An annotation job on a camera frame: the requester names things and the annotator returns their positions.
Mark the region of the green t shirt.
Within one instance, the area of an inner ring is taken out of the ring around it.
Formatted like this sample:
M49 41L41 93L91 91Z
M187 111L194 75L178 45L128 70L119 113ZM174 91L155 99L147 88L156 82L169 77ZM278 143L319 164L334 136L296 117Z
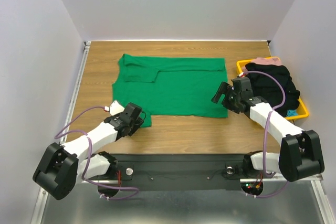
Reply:
M134 103L145 112L143 127L154 115L227 118L228 111L211 101L227 81L223 58L140 57L124 54L112 85L113 99Z

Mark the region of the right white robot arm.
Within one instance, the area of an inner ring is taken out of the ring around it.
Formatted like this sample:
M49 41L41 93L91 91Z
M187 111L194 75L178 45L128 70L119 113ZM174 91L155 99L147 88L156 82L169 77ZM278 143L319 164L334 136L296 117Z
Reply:
M245 156L241 170L253 177L260 171L280 173L287 181L295 182L325 170L320 138L314 130L305 131L283 118L266 100L255 96L250 80L235 78L232 84L219 85L213 103L237 114L243 113L265 129L279 144L279 153L252 152Z

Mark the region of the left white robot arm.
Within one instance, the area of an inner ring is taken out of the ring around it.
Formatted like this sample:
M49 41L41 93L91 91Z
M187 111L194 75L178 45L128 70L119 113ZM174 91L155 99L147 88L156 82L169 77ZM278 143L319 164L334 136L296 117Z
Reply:
M81 137L67 143L51 143L45 150L33 174L33 181L56 200L65 198L73 188L88 182L104 189L129 191L134 196L135 187L122 187L122 170L116 158L102 147L117 140L132 136L143 124L143 109L128 103L122 106L113 101L103 110L109 113L97 127L89 132L82 131Z

